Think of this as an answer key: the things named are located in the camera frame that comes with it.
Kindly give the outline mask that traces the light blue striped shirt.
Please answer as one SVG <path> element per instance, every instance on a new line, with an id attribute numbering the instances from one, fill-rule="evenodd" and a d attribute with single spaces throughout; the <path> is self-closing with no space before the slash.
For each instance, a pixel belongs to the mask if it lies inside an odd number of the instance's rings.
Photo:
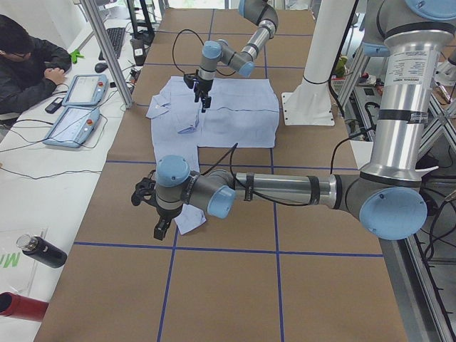
<path id="1" fill-rule="evenodd" d="M 211 94 L 210 107 L 203 109 L 173 76 L 152 97 L 147 117 L 156 160 L 177 155 L 199 171 L 199 147 L 274 146 L 279 103 L 267 79 L 216 78 Z"/>

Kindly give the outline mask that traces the black keyboard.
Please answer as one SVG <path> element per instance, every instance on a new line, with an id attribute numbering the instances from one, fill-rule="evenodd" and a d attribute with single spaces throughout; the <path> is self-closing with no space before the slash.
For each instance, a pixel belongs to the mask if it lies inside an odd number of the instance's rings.
<path id="1" fill-rule="evenodd" d="M 116 58 L 119 58 L 121 55 L 122 47 L 125 39 L 125 28 L 123 27 L 114 27 L 106 29 L 108 38 L 113 46 Z"/>

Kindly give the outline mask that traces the black computer mouse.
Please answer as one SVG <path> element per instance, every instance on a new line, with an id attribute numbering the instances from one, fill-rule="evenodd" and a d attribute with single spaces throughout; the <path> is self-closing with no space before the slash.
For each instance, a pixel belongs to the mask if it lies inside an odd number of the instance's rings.
<path id="1" fill-rule="evenodd" d="M 102 73 L 103 71 L 105 71 L 106 69 L 108 68 L 108 64 L 107 63 L 96 63 L 95 66 L 94 66 L 94 71 L 96 73 Z"/>

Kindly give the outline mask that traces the white central pillar with base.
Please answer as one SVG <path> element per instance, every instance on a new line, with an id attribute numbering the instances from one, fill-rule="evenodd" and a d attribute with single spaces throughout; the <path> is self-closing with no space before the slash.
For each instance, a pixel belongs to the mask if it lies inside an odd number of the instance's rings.
<path id="1" fill-rule="evenodd" d="M 302 82 L 293 92 L 281 94 L 286 125 L 335 125 L 328 87 L 357 5 L 356 0 L 321 2 Z"/>

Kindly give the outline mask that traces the upper blue teach pendant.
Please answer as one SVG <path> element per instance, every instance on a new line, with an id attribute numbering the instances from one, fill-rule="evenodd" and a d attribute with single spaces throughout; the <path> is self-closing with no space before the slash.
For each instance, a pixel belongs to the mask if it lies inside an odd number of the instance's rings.
<path id="1" fill-rule="evenodd" d="M 96 106 L 103 99 L 108 86 L 105 74 L 76 75 L 69 85 L 62 106 Z"/>

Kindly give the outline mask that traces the blue teach pendant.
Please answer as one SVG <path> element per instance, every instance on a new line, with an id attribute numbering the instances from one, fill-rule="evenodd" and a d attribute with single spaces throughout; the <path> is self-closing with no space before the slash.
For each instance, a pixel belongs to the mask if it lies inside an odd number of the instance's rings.
<path id="1" fill-rule="evenodd" d="M 62 106 L 96 106 L 103 99 L 108 86 L 105 74 L 76 75 L 69 85 Z"/>
<path id="2" fill-rule="evenodd" d="M 46 134 L 43 144 L 79 148 L 100 119 L 98 108 L 67 106 Z"/>

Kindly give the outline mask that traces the black bottle with clear cap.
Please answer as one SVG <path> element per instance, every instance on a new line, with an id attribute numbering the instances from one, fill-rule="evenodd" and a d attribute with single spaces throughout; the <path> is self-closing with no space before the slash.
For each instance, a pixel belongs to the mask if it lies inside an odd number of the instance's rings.
<path id="1" fill-rule="evenodd" d="M 38 236 L 23 234 L 16 240 L 16 245 L 26 256 L 54 269 L 63 266 L 68 257 L 67 253 Z"/>

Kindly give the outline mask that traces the lower blue teach pendant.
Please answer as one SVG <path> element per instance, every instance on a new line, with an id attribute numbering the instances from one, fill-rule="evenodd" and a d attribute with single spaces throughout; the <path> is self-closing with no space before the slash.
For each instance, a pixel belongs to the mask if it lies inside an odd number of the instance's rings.
<path id="1" fill-rule="evenodd" d="M 100 119 L 98 108 L 67 106 L 46 134 L 43 144 L 79 148 Z"/>

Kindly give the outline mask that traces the green plastic clip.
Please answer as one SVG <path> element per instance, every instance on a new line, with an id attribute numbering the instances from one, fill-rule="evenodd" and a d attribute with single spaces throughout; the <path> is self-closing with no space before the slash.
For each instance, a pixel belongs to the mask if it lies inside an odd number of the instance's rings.
<path id="1" fill-rule="evenodd" d="M 72 64 L 77 64 L 80 59 L 85 58 L 85 56 L 78 49 L 75 49 L 69 53 L 69 55 L 71 57 Z"/>

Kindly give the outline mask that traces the black mobile phone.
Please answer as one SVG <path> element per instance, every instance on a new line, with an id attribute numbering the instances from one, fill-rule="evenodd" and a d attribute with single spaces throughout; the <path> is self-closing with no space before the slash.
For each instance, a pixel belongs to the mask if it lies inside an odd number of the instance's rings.
<path id="1" fill-rule="evenodd" d="M 63 97 L 57 97 L 53 99 L 52 102 L 45 107 L 45 112 L 49 114 L 54 114 L 62 106 L 62 102 Z"/>

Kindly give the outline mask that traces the seated person in black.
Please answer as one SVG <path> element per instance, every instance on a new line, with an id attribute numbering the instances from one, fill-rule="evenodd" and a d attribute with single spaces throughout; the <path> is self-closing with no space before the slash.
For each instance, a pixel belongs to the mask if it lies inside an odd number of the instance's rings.
<path id="1" fill-rule="evenodd" d="M 31 36 L 1 16 L 1 114 L 21 114 L 49 98 L 63 84 L 71 56 L 50 41 Z"/>

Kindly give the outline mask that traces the red cylinder bottle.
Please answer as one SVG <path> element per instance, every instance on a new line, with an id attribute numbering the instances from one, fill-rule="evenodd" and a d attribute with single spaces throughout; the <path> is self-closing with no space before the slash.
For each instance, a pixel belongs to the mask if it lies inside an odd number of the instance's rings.
<path id="1" fill-rule="evenodd" d="M 1 294 L 1 316 L 41 322 L 48 302 L 4 292 Z"/>

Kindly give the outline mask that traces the aluminium frame post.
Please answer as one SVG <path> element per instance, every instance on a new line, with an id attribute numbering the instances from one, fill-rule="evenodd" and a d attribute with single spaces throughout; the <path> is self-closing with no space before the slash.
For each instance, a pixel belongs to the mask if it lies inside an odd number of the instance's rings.
<path id="1" fill-rule="evenodd" d="M 93 33 L 95 34 L 105 61 L 108 64 L 108 69 L 123 100 L 124 106 L 126 109 L 129 109 L 133 105 L 133 99 L 127 86 L 127 81 L 124 79 L 123 72 L 121 71 L 112 43 L 106 33 L 98 7 L 94 0 L 81 0 L 81 5 L 88 18 L 88 22 L 93 29 Z"/>

